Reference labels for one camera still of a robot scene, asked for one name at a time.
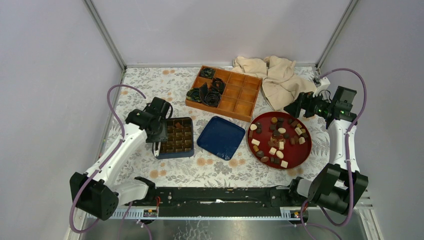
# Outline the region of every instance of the white candy piece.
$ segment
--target white candy piece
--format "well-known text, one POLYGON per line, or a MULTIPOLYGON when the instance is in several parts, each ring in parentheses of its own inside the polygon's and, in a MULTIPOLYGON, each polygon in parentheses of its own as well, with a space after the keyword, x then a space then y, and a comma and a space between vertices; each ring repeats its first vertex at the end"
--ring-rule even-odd
POLYGON ((277 151, 275 154, 277 155, 277 157, 279 159, 283 159, 284 158, 284 154, 281 151, 277 151))
POLYGON ((252 144, 253 145, 259 146, 260 143, 261 143, 260 141, 252 138, 252 144))
POLYGON ((256 124, 252 124, 250 125, 250 130, 255 131, 258 128, 258 126, 256 126, 256 124))
POLYGON ((300 128, 298 128, 298 127, 296 127, 295 129, 294 129, 294 131, 297 133, 297 135, 302 135, 302 130, 300 129, 300 128))
POLYGON ((286 129, 285 129, 284 127, 280 127, 280 128, 278 129, 278 132, 279 132, 280 134, 285 134, 285 133, 286 133, 286 129))
POLYGON ((299 137, 299 144, 304 144, 305 142, 306 141, 305 141, 305 138, 303 136, 299 137))
POLYGON ((276 154, 277 149, 271 147, 271 149, 269 150, 269 154, 271 155, 275 155, 276 154))
POLYGON ((283 168, 287 168, 287 165, 288 165, 289 163, 288 162, 286 162, 286 161, 284 161, 284 160, 281 160, 281 167, 283 167, 283 168))

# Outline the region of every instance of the metal floor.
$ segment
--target metal floor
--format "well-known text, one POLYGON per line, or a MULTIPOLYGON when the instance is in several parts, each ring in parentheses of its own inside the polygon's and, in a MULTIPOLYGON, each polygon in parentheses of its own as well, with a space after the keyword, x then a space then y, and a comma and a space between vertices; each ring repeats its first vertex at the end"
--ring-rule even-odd
MULTIPOLYGON (((335 222, 342 222, 345 216, 329 212, 335 222)), ((310 223, 321 224, 335 230, 343 240, 366 240, 367 235, 360 215, 355 211, 345 227, 334 227, 321 210, 309 209, 310 223)), ((91 225, 88 218, 86 225, 91 225)), ((99 222, 81 240, 115 240, 121 220, 109 219, 99 222)), ((303 227, 290 226, 287 221, 278 220, 156 220, 148 225, 153 240, 299 240, 311 239, 303 227)), ((326 229, 309 226, 308 230, 317 240, 338 240, 326 229)), ((120 240, 148 240, 145 228, 135 220, 125 220, 120 240)))

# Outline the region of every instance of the towel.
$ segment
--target towel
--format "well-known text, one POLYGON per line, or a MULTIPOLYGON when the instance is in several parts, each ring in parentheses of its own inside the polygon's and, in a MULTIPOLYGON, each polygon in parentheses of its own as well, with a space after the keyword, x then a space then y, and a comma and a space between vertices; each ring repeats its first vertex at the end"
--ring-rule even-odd
POLYGON ((262 78, 265 99, 275 111, 283 111, 299 93, 315 92, 317 89, 313 82, 295 74, 295 65, 296 61, 277 56, 268 56, 264 60, 238 56, 231 71, 262 78))

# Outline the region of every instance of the cable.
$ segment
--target cable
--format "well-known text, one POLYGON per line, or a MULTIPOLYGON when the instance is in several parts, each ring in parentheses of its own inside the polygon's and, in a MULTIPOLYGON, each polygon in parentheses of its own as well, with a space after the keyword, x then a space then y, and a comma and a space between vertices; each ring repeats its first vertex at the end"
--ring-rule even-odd
POLYGON ((351 217, 352 217, 352 213, 354 211, 354 180, 352 179, 351 153, 349 151, 349 132, 352 130, 352 128, 355 126, 355 124, 358 122, 358 119, 361 117, 362 113, 364 112, 365 105, 367 104, 367 86, 365 85, 365 81, 362 78, 362 76, 359 73, 357 73, 356 71, 349 69, 349 68, 336 68, 336 69, 331 70, 327 73, 324 73, 323 75, 320 76, 320 78, 322 79, 322 78, 328 76, 329 74, 337 72, 337 71, 347 71, 347 72, 351 72, 351 73, 355 74, 360 79, 360 82, 362 83, 362 87, 363 87, 362 108, 360 109, 359 114, 356 116, 355 120, 353 120, 353 122, 347 128, 347 132, 346 132, 346 135, 345 135, 345 138, 344 138, 344 144, 346 145, 347 175, 348 175, 348 179, 349 179, 349 210, 347 212, 347 217, 346 217, 346 219, 344 219, 343 222, 336 223, 330 218, 327 211, 323 207, 320 207, 322 212, 324 213, 324 215, 327 217, 327 219, 334 226, 343 227, 343 226, 346 226, 349 223, 349 221, 351 220, 351 217))
MULTIPOLYGON (((138 93, 140 93, 144 99, 146 99, 146 96, 137 88, 130 86, 130 85, 126 85, 126 84, 117 84, 117 85, 113 85, 111 88, 109 88, 109 90, 107 91, 107 105, 109 106, 110 111, 112 112, 113 116, 115 117, 115 119, 117 120, 120 129, 121 129, 121 136, 122 139, 119 140, 118 144, 116 145, 116 147, 112 150, 112 152, 109 154, 109 156, 106 157, 106 159, 100 164, 100 166, 98 167, 100 170, 106 165, 106 163, 112 158, 112 156, 117 152, 117 150, 119 149, 119 147, 122 145, 122 143, 124 142, 124 137, 125 137, 125 129, 124 129, 124 124, 122 123, 122 121, 120 120, 120 118, 118 117, 118 114, 115 112, 114 107, 112 106, 111 103, 111 92, 113 89, 118 88, 118 87, 126 87, 126 88, 130 88, 130 89, 134 89, 136 90, 138 93)), ((79 189, 78 193, 76 194, 73 202, 72 202, 72 206, 70 208, 70 212, 69 212, 69 226, 70 229, 72 229, 73 232, 77 233, 77 234, 82 234, 87 232, 88 230, 90 230, 92 227, 94 227, 98 222, 99 219, 97 218, 94 223, 92 225, 90 225, 89 227, 87 227, 86 229, 81 229, 78 230, 75 225, 74 225, 74 212, 75 212, 75 208, 77 206, 77 202, 81 197, 81 194, 83 193, 84 189, 87 187, 87 185, 89 184, 89 182, 97 175, 97 173, 99 173, 98 170, 95 170, 93 172, 93 174, 88 177, 88 179, 84 182, 84 184, 82 184, 81 188, 79 189)))

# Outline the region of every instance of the white wall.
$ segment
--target white wall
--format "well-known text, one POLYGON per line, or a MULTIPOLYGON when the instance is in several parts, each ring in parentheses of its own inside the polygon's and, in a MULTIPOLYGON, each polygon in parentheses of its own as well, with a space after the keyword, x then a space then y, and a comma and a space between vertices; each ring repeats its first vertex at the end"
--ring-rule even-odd
MULTIPOLYGON (((367 83, 368 101, 355 138, 361 172, 385 240, 423 239, 424 1, 360 1, 324 64, 323 72, 352 68, 367 83)), ((351 73, 332 73, 360 92, 351 73)))
POLYGON ((63 239, 119 80, 83 1, 1 1, 0 239, 63 239))
POLYGON ((129 64, 315 63, 349 0, 94 0, 129 64))

